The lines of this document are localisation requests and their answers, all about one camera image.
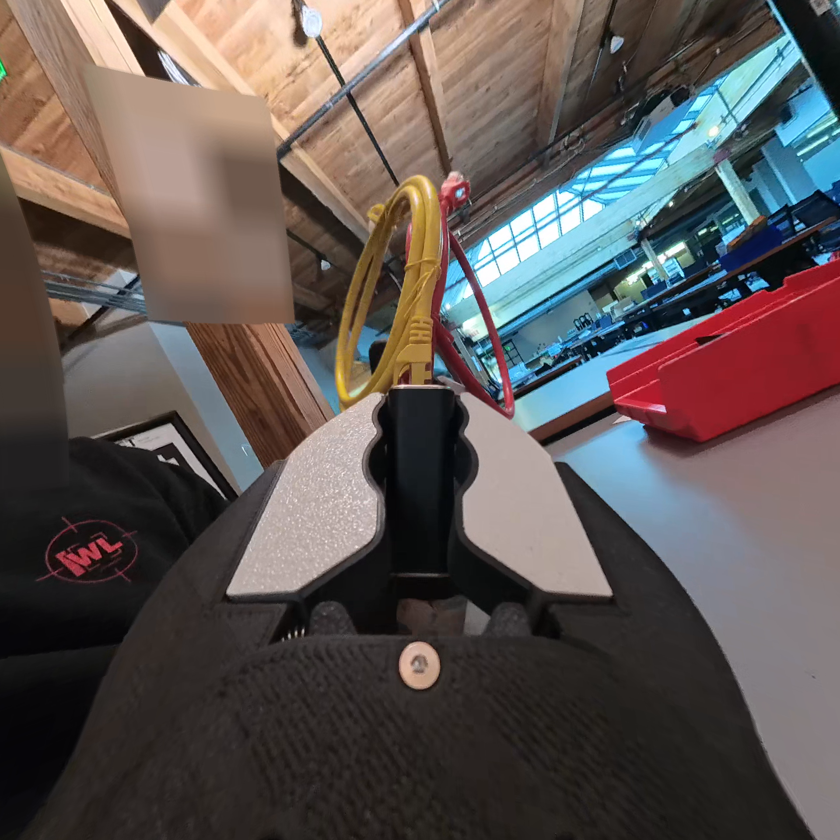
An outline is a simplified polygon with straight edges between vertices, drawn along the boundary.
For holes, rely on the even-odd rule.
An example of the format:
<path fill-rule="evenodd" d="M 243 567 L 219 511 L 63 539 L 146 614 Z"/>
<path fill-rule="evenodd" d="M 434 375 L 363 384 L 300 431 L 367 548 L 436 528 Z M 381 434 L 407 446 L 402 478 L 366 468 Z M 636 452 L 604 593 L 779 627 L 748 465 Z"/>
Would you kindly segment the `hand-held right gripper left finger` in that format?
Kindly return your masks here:
<path fill-rule="evenodd" d="M 383 394 L 365 397 L 291 453 L 227 585 L 230 601 L 366 611 L 385 593 L 385 497 L 370 466 L 384 404 Z"/>

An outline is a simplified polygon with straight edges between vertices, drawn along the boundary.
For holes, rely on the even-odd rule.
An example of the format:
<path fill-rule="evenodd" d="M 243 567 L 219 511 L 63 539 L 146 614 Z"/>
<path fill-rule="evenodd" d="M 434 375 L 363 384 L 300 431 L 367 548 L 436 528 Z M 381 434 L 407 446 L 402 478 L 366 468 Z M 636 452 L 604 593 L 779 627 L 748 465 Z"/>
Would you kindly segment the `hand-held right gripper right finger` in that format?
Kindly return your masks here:
<path fill-rule="evenodd" d="M 613 589 L 552 457 L 478 398 L 456 398 L 452 582 L 483 611 L 609 603 Z"/>

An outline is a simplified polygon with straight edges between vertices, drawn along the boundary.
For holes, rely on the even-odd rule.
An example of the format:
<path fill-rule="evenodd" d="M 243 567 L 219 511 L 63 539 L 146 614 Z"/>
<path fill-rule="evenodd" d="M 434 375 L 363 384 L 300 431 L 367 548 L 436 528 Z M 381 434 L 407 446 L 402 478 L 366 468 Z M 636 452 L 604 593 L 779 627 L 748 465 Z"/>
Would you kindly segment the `black port adapter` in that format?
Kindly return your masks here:
<path fill-rule="evenodd" d="M 399 385 L 385 398 L 385 521 L 399 597 L 433 601 L 455 592 L 447 568 L 455 494 L 455 394 L 443 385 Z"/>

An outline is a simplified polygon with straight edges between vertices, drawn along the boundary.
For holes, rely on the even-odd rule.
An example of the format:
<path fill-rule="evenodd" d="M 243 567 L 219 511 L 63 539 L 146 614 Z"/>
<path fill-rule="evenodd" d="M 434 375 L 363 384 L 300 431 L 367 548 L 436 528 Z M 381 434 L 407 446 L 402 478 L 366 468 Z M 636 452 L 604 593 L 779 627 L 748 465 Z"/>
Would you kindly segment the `person's left hand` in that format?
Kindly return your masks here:
<path fill-rule="evenodd" d="M 403 598 L 396 604 L 395 619 L 400 634 L 453 637 L 465 631 L 467 599 L 462 595 L 433 601 Z"/>

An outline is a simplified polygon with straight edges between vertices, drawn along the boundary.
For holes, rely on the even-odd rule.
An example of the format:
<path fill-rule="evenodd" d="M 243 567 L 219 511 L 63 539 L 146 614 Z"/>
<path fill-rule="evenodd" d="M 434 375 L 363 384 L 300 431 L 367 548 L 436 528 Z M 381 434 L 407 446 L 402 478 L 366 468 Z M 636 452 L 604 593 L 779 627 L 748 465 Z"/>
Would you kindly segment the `white desk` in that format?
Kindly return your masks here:
<path fill-rule="evenodd" d="M 607 372 L 707 319 L 702 316 L 631 339 L 577 365 L 517 399 L 514 423 L 541 445 L 547 445 L 614 413 Z"/>

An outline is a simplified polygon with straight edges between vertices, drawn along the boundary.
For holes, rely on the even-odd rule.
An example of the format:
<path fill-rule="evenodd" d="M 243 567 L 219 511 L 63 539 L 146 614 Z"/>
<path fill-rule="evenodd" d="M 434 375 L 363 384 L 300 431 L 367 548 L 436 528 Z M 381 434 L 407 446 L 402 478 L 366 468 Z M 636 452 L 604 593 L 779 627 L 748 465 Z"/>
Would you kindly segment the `person's black sweatshirt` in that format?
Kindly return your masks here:
<path fill-rule="evenodd" d="M 2 493 L 2 838 L 45 802 L 140 609 L 227 506 L 191 470 L 90 437 L 69 442 L 66 486 Z"/>

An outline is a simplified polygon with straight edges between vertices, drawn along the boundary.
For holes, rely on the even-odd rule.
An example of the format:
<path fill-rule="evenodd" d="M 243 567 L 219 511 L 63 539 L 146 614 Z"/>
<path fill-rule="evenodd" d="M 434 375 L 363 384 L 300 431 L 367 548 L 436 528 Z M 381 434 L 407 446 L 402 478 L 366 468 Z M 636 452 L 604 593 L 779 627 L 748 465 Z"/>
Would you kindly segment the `red plastic bin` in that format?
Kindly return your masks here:
<path fill-rule="evenodd" d="M 839 383 L 839 263 L 789 276 L 606 374 L 615 409 L 705 443 Z"/>

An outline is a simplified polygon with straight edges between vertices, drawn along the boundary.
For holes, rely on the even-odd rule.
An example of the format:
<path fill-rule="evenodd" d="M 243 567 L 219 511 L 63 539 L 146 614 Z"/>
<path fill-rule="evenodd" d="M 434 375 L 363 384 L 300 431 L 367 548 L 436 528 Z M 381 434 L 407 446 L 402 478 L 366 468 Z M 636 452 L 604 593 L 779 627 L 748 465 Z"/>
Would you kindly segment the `blue storage bin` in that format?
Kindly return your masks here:
<path fill-rule="evenodd" d="M 750 242 L 736 248 L 730 253 L 719 258 L 718 263 L 727 274 L 741 275 L 751 271 L 761 273 L 762 263 L 770 260 L 774 262 L 787 248 L 786 243 L 779 243 L 772 248 L 761 248 L 752 246 Z"/>

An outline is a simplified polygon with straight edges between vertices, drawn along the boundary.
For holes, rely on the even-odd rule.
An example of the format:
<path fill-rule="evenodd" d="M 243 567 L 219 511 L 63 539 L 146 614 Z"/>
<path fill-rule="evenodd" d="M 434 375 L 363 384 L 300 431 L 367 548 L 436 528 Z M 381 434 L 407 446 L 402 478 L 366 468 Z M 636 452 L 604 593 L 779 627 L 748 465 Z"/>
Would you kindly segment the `wood-top office desk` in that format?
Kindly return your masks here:
<path fill-rule="evenodd" d="M 755 274 L 767 284 L 768 291 L 777 290 L 785 278 L 815 267 L 818 256 L 834 252 L 838 229 L 838 217 L 829 217 L 762 254 L 741 260 L 713 284 L 720 289 L 746 287 L 746 277 Z"/>

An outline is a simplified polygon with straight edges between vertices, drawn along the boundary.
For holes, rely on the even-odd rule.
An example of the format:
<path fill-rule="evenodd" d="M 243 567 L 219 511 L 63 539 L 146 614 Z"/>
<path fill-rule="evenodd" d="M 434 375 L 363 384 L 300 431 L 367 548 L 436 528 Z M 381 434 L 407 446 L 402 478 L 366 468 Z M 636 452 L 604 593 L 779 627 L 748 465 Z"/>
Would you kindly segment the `black pole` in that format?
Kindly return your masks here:
<path fill-rule="evenodd" d="M 839 116 L 839 2 L 767 1 L 814 82 Z"/>

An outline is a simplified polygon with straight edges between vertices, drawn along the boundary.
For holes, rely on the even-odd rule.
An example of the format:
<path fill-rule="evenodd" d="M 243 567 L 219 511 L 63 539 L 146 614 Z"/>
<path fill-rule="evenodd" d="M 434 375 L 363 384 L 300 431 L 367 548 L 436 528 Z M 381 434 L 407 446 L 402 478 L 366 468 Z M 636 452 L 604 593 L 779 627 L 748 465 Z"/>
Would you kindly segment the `wooden post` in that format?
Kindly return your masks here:
<path fill-rule="evenodd" d="M 286 459 L 334 417 L 285 325 L 185 328 L 262 466 Z"/>

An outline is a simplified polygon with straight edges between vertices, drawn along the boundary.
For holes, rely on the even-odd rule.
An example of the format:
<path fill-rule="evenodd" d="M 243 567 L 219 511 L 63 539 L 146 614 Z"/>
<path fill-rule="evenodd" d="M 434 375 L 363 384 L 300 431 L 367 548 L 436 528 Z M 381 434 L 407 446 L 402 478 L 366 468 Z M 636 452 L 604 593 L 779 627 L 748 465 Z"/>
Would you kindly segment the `black framed wall sign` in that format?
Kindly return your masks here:
<path fill-rule="evenodd" d="M 165 463 L 180 466 L 203 478 L 229 501 L 238 498 L 238 491 L 208 454 L 193 431 L 177 411 L 154 416 L 141 423 L 96 434 L 95 439 L 146 450 Z"/>

